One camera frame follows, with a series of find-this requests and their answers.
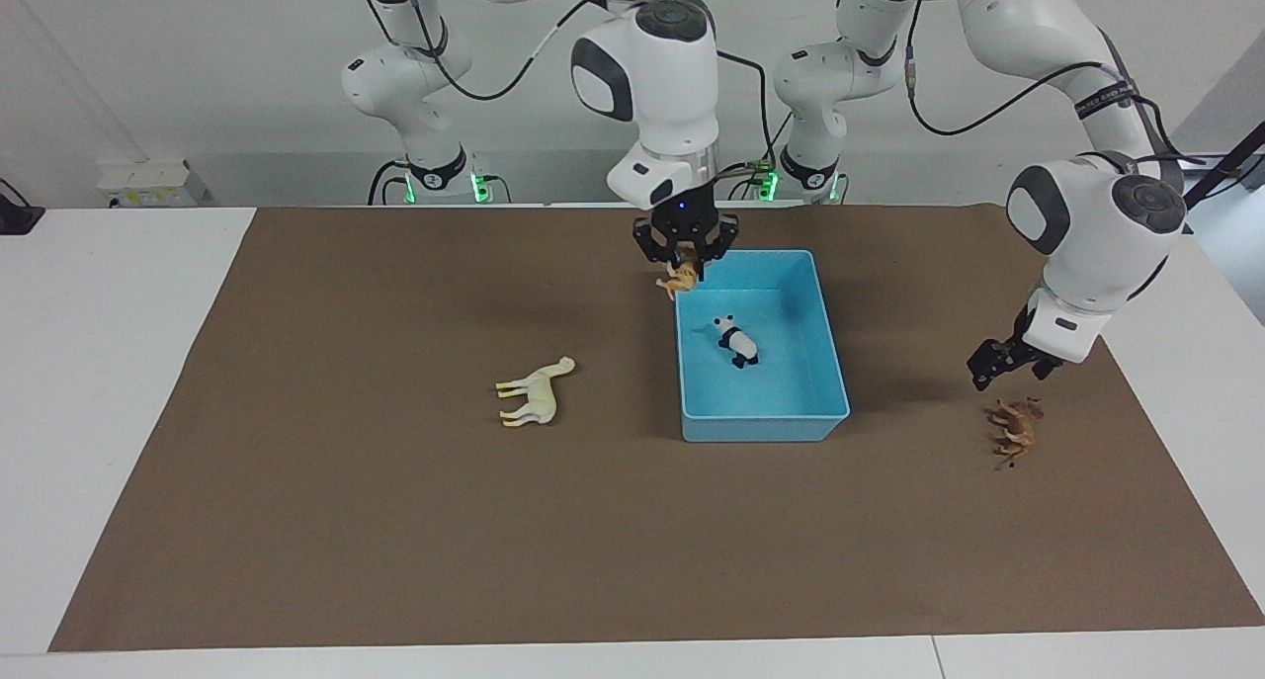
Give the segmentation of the black table clamp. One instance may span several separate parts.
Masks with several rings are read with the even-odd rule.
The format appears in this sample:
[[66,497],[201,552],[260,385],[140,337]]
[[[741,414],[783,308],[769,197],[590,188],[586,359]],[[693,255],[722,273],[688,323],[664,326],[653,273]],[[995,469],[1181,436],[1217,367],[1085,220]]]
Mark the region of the black table clamp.
[[0,236],[24,236],[32,233],[46,207],[32,205],[20,190],[0,176]]

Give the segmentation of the cream horse toy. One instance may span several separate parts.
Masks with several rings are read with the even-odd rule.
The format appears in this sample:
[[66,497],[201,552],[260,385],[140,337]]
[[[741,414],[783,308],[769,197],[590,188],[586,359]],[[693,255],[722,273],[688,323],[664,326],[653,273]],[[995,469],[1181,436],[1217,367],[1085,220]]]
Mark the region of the cream horse toy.
[[549,424],[557,416],[557,396],[552,389],[552,379],[572,373],[576,369],[576,360],[569,357],[557,359],[555,363],[538,368],[524,378],[497,382],[495,389],[498,398],[514,398],[524,396],[521,407],[506,412],[500,412],[502,426],[520,427],[524,424]]

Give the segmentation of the brown table mat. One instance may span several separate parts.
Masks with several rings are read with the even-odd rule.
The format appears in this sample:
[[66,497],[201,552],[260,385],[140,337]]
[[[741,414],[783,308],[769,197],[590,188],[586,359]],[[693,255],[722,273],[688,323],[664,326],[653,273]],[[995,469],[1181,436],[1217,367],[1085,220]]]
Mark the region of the brown table mat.
[[681,437],[627,212],[257,212],[51,650],[1265,625],[1111,352],[972,386],[1041,268],[999,207],[740,217],[816,260],[822,443]]

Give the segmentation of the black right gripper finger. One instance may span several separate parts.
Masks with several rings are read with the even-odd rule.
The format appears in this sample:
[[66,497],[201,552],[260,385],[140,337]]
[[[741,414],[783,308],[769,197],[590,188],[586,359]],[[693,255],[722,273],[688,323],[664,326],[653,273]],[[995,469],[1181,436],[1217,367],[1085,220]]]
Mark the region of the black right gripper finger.
[[722,259],[740,231],[740,219],[732,214],[702,214],[697,223],[697,274],[703,282],[706,266]]
[[674,266],[676,248],[670,243],[658,242],[657,233],[658,230],[651,228],[650,219],[632,220],[632,242],[636,243],[638,250],[646,257],[646,260]]

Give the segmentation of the orange tiger toy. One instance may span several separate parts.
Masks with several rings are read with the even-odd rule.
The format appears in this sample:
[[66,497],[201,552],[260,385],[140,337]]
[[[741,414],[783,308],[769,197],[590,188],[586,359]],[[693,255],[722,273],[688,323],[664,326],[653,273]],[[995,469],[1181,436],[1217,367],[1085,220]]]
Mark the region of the orange tiger toy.
[[677,295],[687,293],[700,284],[700,255],[693,247],[678,248],[676,260],[664,263],[667,277],[655,279],[654,284],[664,290],[668,298],[677,300]]

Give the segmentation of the black white panda toy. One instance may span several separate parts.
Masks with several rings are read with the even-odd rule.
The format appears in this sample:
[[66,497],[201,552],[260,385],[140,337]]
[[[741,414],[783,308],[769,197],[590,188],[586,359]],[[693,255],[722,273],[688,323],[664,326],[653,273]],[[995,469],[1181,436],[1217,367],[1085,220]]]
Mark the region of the black white panda toy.
[[731,352],[730,360],[734,367],[741,370],[759,364],[759,349],[755,341],[743,327],[732,322],[732,315],[713,317],[713,327],[719,331],[719,346]]

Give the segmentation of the black stand with pole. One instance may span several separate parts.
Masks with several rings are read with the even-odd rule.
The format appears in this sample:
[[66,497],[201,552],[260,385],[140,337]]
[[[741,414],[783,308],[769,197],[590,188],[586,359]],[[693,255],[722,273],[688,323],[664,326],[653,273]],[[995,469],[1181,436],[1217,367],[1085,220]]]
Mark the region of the black stand with pole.
[[1256,157],[1257,164],[1265,158],[1260,156],[1259,150],[1265,147],[1265,120],[1260,121],[1251,133],[1242,142],[1233,147],[1230,153],[1226,153],[1211,166],[1211,169],[1206,171],[1206,174],[1192,188],[1184,193],[1184,201],[1187,207],[1187,217],[1183,225],[1182,233],[1185,236],[1193,236],[1194,231],[1190,228],[1190,214],[1198,204],[1209,199],[1214,192],[1216,187],[1219,187],[1225,180],[1233,180],[1232,185],[1238,185],[1245,180],[1245,174],[1238,174],[1238,167],[1246,164],[1250,158]]

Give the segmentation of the white box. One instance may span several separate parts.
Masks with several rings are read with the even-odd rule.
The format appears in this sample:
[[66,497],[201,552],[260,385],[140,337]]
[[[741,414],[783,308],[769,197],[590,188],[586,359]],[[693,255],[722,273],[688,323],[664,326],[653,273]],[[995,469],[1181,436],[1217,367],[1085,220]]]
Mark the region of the white box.
[[110,209],[215,207],[213,192],[188,161],[101,164],[97,192]]

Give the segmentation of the blue plastic storage box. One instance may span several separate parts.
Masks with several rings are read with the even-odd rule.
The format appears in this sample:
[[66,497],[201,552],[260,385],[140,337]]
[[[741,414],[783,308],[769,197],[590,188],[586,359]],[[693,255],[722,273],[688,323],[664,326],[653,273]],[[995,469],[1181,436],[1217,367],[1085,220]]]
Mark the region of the blue plastic storage box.
[[[689,443],[818,443],[850,401],[816,260],[803,248],[732,248],[677,295],[682,436]],[[732,315],[759,349],[737,369],[713,317]]]

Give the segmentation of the brown animal toy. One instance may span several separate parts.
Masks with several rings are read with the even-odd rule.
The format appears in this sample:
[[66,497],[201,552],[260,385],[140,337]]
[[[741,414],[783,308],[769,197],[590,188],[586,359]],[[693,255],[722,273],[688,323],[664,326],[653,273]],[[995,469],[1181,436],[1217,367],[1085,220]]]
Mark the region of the brown animal toy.
[[1002,456],[994,470],[1015,467],[1015,460],[1026,454],[1036,444],[1036,424],[1044,419],[1044,400],[1027,398],[1021,401],[996,400],[996,405],[985,408],[985,421],[1001,431],[992,439],[993,453]]

